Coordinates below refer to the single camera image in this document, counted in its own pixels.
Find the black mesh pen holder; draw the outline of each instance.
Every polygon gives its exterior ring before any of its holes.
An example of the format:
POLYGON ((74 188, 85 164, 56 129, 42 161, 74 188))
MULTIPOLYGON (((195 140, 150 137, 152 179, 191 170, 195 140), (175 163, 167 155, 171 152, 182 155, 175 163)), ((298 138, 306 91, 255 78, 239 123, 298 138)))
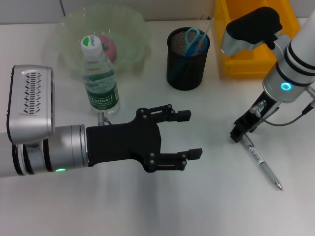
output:
MULTIPOLYGON (((210 47, 210 39, 206 36, 205 40, 208 40, 208 45, 205 44, 204 40, 197 55, 182 55, 186 47, 186 32, 189 29, 190 27, 179 28, 173 31, 167 39, 168 54, 166 78, 172 87, 183 91, 195 89, 200 85, 208 49, 210 47)), ((191 42, 195 36, 196 32, 191 31, 188 35, 189 42, 191 42)))

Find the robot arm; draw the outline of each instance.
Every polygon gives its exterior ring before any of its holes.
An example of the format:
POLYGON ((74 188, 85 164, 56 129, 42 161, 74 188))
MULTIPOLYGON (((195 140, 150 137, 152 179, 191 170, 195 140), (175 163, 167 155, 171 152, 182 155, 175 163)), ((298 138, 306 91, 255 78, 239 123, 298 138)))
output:
MULTIPOLYGON (((281 29, 278 13, 269 7, 259 8, 226 27, 221 45, 226 55, 253 50, 265 43, 277 57, 276 64, 263 80, 264 92, 234 123, 230 135, 237 143, 245 133, 253 132, 259 124, 266 122, 281 103, 294 102, 304 91, 315 99, 314 89, 310 87, 315 81, 315 12, 294 39, 285 34, 277 36, 281 29)), ((301 116, 314 105, 314 102, 310 103, 301 116)))
POLYGON ((134 159, 146 172, 184 170, 202 149, 160 153, 157 123, 189 121, 190 111, 172 105, 140 108, 133 121, 99 126, 54 124, 52 69, 17 65, 12 69, 7 132, 0 133, 0 177, 34 175, 91 167, 97 163, 134 159))

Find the bottle cap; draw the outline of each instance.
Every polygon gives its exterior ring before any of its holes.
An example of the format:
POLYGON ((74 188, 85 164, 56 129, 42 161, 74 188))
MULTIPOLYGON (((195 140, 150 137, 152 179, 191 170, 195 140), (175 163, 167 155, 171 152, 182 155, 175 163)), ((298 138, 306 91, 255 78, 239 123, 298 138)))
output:
POLYGON ((103 51, 102 43, 95 35, 85 36, 81 40, 81 48, 86 57, 98 56, 103 51))

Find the clear plastic bowl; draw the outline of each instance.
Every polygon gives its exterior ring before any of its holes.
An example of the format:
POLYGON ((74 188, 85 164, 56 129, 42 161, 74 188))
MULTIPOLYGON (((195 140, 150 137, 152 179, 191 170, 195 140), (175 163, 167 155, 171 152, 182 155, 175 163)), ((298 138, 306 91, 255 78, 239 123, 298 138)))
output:
POLYGON ((104 34, 115 42, 115 70, 141 61, 151 38, 143 16, 125 5, 99 3, 71 12, 57 24, 53 35, 54 47, 71 69, 80 71, 83 56, 80 41, 91 34, 104 34))

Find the yellow plastic container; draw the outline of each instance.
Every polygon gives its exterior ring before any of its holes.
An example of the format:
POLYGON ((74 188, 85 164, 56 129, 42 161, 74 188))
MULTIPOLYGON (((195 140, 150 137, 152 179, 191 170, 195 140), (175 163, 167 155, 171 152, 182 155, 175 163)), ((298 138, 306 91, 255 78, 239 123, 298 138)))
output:
MULTIPOLYGON (((269 6, 278 12, 283 26, 281 33, 291 38, 298 33, 300 25, 289 0, 216 0, 214 27, 219 46, 221 47, 222 37, 229 22, 262 6, 269 6)), ((242 51, 232 57, 225 56, 220 51, 220 58, 224 74, 246 78, 266 75, 276 62, 276 57, 266 45, 253 51, 242 51)))

